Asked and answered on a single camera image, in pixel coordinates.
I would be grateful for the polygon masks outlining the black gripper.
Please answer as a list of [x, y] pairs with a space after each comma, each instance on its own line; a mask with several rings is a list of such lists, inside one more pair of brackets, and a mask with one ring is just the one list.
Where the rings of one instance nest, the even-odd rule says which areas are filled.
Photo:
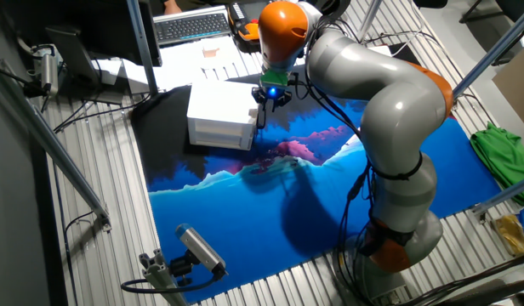
[[285, 106], [292, 100], [292, 93], [286, 91], [285, 88], [276, 86], [259, 86], [252, 88], [252, 96], [257, 103], [257, 117], [265, 111], [265, 104], [268, 100], [273, 102], [272, 110]]

